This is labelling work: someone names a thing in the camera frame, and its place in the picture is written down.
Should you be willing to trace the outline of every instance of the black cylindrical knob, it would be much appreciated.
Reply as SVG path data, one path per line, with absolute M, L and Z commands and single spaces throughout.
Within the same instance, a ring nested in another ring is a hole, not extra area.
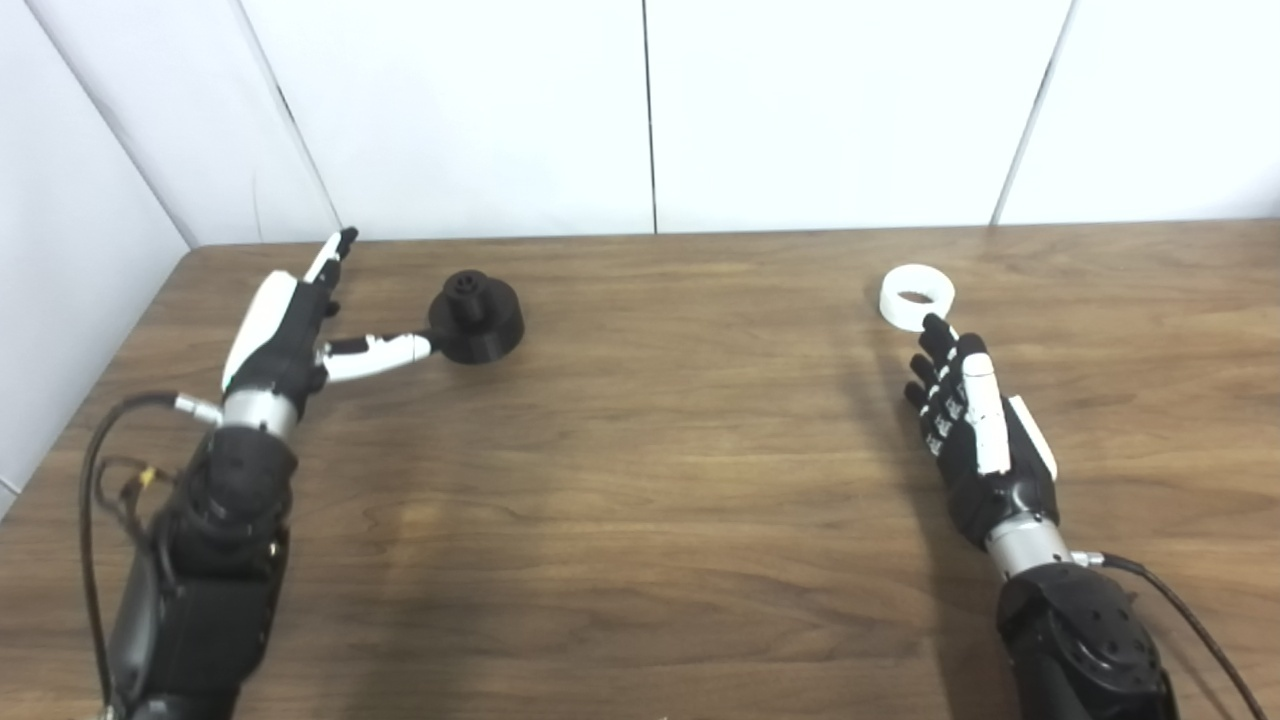
M 440 352 L 467 365 L 503 357 L 525 336 L 516 291 L 480 270 L 462 270 L 444 281 L 426 319 L 439 338 Z

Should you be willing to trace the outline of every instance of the white ring-shaped object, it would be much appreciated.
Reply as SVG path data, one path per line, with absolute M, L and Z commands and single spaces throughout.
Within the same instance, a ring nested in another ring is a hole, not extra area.
M 904 292 L 923 295 L 929 301 L 908 300 Z M 899 265 L 881 284 L 881 315 L 895 328 L 918 333 L 924 331 L 924 316 L 929 313 L 946 318 L 955 299 L 956 286 L 942 270 L 928 265 Z

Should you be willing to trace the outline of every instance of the fingertip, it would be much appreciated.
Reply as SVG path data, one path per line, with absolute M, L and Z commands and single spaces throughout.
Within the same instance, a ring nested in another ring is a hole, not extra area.
M 965 359 L 970 355 L 987 352 L 987 343 L 975 333 L 964 333 L 956 340 L 956 357 Z
M 947 337 L 951 336 L 951 325 L 942 319 L 942 315 L 937 313 L 929 313 L 924 316 L 924 332 L 927 333 L 942 333 Z
M 951 337 L 950 328 L 947 331 L 925 331 L 920 336 L 920 348 L 933 359 L 933 366 L 938 370 L 947 364 L 947 356 L 951 354 L 951 348 L 955 347 L 955 338 Z
M 924 407 L 924 404 L 929 401 L 929 393 L 925 392 L 924 386 L 920 383 L 906 383 L 906 387 L 902 388 L 902 395 L 911 404 L 911 407 L 916 410 Z
M 931 386 L 938 382 L 937 369 L 934 369 L 933 363 L 924 355 L 913 355 L 910 368 L 915 373 L 915 377 L 920 378 L 920 384 Z

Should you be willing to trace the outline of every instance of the panel seam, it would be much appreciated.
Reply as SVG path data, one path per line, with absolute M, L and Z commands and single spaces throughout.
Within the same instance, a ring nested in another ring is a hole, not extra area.
M 142 184 L 146 186 L 147 191 L 151 192 L 151 196 L 155 197 L 156 204 L 160 205 L 160 210 L 165 214 L 165 217 L 169 218 L 169 223 L 173 224 L 173 228 L 178 231 L 178 236 L 187 245 L 187 250 L 195 250 L 200 245 L 196 241 L 196 236 L 191 232 L 191 228 L 187 227 L 184 222 L 182 222 L 178 214 L 174 213 L 173 206 L 170 206 L 169 202 L 165 201 L 164 195 L 159 191 L 155 182 L 143 169 L 142 163 L 138 160 L 138 156 L 133 152 L 133 149 L 124 140 L 125 138 L 124 128 L 120 127 L 120 123 L 115 119 L 115 114 L 111 113 L 106 102 L 101 97 L 99 97 L 96 92 L 93 92 L 93 88 L 90 87 L 88 82 L 84 79 L 84 76 L 79 72 L 76 64 L 72 63 L 72 58 L 67 53 L 67 49 L 63 47 L 63 44 L 58 41 L 56 36 L 54 36 L 54 32 L 52 29 L 50 29 L 49 23 L 45 22 L 45 18 L 40 14 L 40 10 L 36 9 L 33 0 L 23 0 L 23 4 L 27 6 L 27 12 L 31 13 L 31 17 L 36 20 L 36 24 L 40 26 L 41 32 L 45 33 L 45 38 L 49 40 L 50 45 L 52 45 L 54 53 L 58 53 L 58 56 L 61 59 L 63 65 L 67 67 L 67 70 L 70 72 L 72 78 L 76 79 L 76 85 L 79 86 L 81 92 L 84 94 L 84 96 L 90 101 L 90 105 L 92 105 L 93 110 L 97 111 L 97 117 L 102 119 L 102 123 L 106 126 L 108 132 L 110 132 L 111 137 L 115 138 L 115 143 L 120 147 L 120 151 L 124 152 L 124 156 L 129 160 L 129 164 L 133 165 L 133 172 L 138 173 L 138 178 L 142 179 Z
M 288 127 L 289 135 L 293 137 L 294 146 L 298 149 L 302 155 L 302 160 L 307 167 L 311 181 L 320 190 L 320 195 L 324 196 L 325 205 L 328 206 L 334 223 L 338 227 L 342 227 L 342 217 L 338 215 L 338 208 L 333 202 L 333 196 L 329 193 L 329 187 L 324 182 L 324 176 L 320 174 L 320 165 L 316 164 L 311 147 L 307 145 L 306 138 L 302 137 L 302 128 L 298 127 L 298 122 L 293 117 L 293 109 L 289 108 L 289 101 L 284 97 L 284 88 L 280 87 L 280 82 L 275 76 L 275 69 L 271 67 L 271 60 L 266 56 L 266 50 L 262 47 L 262 41 L 257 36 L 253 23 L 250 20 L 248 12 L 244 10 L 244 4 L 241 0 L 227 1 L 232 8 L 232 13 L 236 15 L 237 24 L 241 28 L 241 33 L 244 36 L 244 42 L 248 45 L 250 54 L 253 55 L 253 60 L 257 63 L 259 70 L 261 70 L 264 78 L 270 85 L 270 95 L 273 97 L 271 102 L 275 105 L 276 113 L 279 113 L 280 118 L 284 120 L 285 127 Z
M 644 101 L 649 113 L 649 201 L 653 205 L 653 234 L 658 234 L 658 170 L 653 151 L 653 90 L 649 82 L 649 0 L 640 0 L 644 27 Z
M 1059 55 L 1061 55 L 1062 47 L 1066 45 L 1066 37 L 1070 32 L 1071 19 L 1075 17 L 1078 4 L 1079 0 L 1071 0 L 1066 6 L 1066 14 L 1062 15 L 1062 27 L 1057 31 L 1053 50 L 1048 55 L 1048 63 L 1044 64 L 1044 74 L 1041 76 L 1039 87 L 1036 90 L 1036 99 L 1032 101 L 1032 109 L 1027 114 L 1027 122 L 1023 124 L 1023 133 L 1018 138 L 1018 147 L 1014 149 L 1014 156 L 1009 163 L 1009 172 L 1005 173 L 1005 183 L 1000 187 L 1000 196 L 996 197 L 996 208 L 991 211 L 988 225 L 998 225 L 1005 213 L 1005 204 L 1009 201 L 1009 193 L 1014 188 L 1018 170 L 1023 165 L 1023 156 L 1027 154 L 1032 135 L 1036 132 L 1036 122 L 1039 119 L 1041 106 L 1044 105 L 1044 99 L 1048 97 L 1050 86 L 1053 82 L 1053 72 L 1057 69 Z

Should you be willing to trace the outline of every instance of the wood grain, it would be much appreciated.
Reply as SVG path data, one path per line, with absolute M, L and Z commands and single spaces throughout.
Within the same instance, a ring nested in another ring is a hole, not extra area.
M 310 246 L 177 269 L 0 525 L 5 717 L 95 710 L 74 475 L 124 393 L 214 395 L 261 277 Z M 316 397 L 294 556 L 248 719 L 1016 717 L 997 582 L 943 512 L 874 309 L 959 287 L 1062 468 L 1064 534 L 1172 583 L 1280 710 L 1280 223 L 366 243 L 334 337 L 415 327 L 453 270 L 520 292 L 499 364 Z M 161 415 L 113 447 L 177 466 Z M 128 551 L 106 521 L 114 614 Z M 1244 710 L 1146 587 L 1185 717 Z

